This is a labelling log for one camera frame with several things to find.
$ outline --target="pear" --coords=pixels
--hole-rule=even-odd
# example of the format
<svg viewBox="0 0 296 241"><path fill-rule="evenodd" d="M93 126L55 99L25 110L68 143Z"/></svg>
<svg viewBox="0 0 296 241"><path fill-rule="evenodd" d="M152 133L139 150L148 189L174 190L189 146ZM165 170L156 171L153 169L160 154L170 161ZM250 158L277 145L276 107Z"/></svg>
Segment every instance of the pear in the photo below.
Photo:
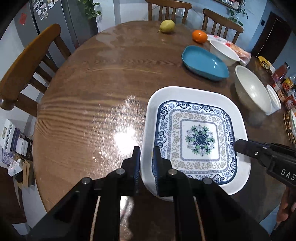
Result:
<svg viewBox="0 0 296 241"><path fill-rule="evenodd" d="M174 31L174 28L175 28L174 21L172 21L172 20L164 20L160 24L159 31L161 31L163 33L170 33L172 31Z"/></svg>

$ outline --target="wall shelf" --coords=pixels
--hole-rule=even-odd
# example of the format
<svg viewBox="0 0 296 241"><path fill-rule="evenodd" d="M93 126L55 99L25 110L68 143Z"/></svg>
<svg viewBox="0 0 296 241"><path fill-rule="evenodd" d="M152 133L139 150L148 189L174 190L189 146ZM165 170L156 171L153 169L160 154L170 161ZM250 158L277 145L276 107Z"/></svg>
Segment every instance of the wall shelf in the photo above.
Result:
<svg viewBox="0 0 296 241"><path fill-rule="evenodd" d="M218 3L221 3L222 5L224 5L224 6L226 6L226 7L229 7L230 9L232 9L232 10L234 10L234 11L237 11L237 9L231 7L230 5L226 4L225 2L222 2L222 1L220 1L220 0L213 0L213 1L218 2Z"/></svg>

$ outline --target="chair backrest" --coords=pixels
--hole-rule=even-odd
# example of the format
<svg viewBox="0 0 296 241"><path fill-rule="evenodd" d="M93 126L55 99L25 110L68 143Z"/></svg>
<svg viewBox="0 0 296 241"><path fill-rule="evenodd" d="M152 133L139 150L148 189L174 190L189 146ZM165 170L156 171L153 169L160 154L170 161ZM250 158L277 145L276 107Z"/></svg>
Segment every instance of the chair backrest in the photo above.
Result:
<svg viewBox="0 0 296 241"><path fill-rule="evenodd" d="M221 15L219 15L219 14L217 14L217 13L215 13L215 12L209 10L209 9L204 8L202 10L202 12L204 14L204 21L203 21L203 24L202 24L202 30L204 30L204 31L207 30L207 21L208 21L209 18L214 21L214 25L213 25L211 34L215 33L217 23L220 24L217 36L220 36L222 26L225 27L225 31L224 31L224 34L223 34L224 39L226 38L228 29L234 29L234 30L237 31L235 33L235 36L234 36L233 40L232 40L232 43L234 43L234 44L237 41L237 38L239 37L239 34L244 31L244 29L241 26L237 25L236 23L230 21L229 19L227 19L227 18L225 18L225 17L223 17L223 16L221 16Z"/></svg>
<svg viewBox="0 0 296 241"><path fill-rule="evenodd" d="M163 19L163 7L166 7L165 20L168 19L170 7L173 8L172 21L175 21L176 9L177 8L185 8L182 23L185 23L185 21L186 21L188 10L192 9L192 5L190 3L175 1L175 0L146 0L146 2L148 3L148 21L152 20L152 4L156 4L159 6L158 21L162 21L162 19Z"/></svg>
<svg viewBox="0 0 296 241"><path fill-rule="evenodd" d="M46 87L33 77L36 72L47 83L52 77L39 64L43 61L54 72L58 67L47 56L52 42L56 44L62 55L67 59L71 52L60 37L61 27L53 24L40 33L18 56L0 81L0 107L12 110L14 106L36 117L37 102L23 95L21 91L31 84L40 92L45 93Z"/></svg>

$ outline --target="bolt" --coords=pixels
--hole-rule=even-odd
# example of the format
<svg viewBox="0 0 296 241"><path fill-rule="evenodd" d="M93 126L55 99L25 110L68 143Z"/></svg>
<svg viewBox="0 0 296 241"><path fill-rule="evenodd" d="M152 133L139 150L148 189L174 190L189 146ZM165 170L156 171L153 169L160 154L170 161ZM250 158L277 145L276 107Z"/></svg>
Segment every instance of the bolt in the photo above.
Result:
<svg viewBox="0 0 296 241"><path fill-rule="evenodd" d="M118 168L117 170L116 170L116 173L118 174L118 175L122 175L122 174L124 174L126 171L123 169L123 168Z"/></svg>
<svg viewBox="0 0 296 241"><path fill-rule="evenodd" d="M208 177L205 177L203 180L204 184L208 184L210 185L212 183L212 179L208 178Z"/></svg>
<svg viewBox="0 0 296 241"><path fill-rule="evenodd" d="M173 176L173 175L177 174L177 170L176 169L169 169L168 173Z"/></svg>
<svg viewBox="0 0 296 241"><path fill-rule="evenodd" d="M84 178L81 180L81 182L82 182L84 185L88 184L90 181L91 181L91 179L90 179L89 177L84 177Z"/></svg>

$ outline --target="round table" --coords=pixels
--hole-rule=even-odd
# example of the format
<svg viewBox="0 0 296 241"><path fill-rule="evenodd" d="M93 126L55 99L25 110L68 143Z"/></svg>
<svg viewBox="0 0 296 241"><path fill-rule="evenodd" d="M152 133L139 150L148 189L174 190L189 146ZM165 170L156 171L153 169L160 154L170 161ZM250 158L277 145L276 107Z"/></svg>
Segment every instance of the round table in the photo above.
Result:
<svg viewBox="0 0 296 241"><path fill-rule="evenodd" d="M182 63L187 45L196 45L184 25L172 34L157 32L159 22L133 21L109 28L80 46L58 70L38 105L34 132L34 170L41 199L50 210L80 179L97 179L119 168L135 145L141 146L151 95L165 86L183 86L223 94L240 109L248 138L289 145L284 109L259 120L242 106L230 76L212 82ZM209 49L209 43L200 45ZM270 76L252 57L247 66L264 84ZM252 160L249 180L232 197L257 221L280 202L284 185ZM173 203L154 197L140 182L129 202L121 239L174 236Z"/></svg>

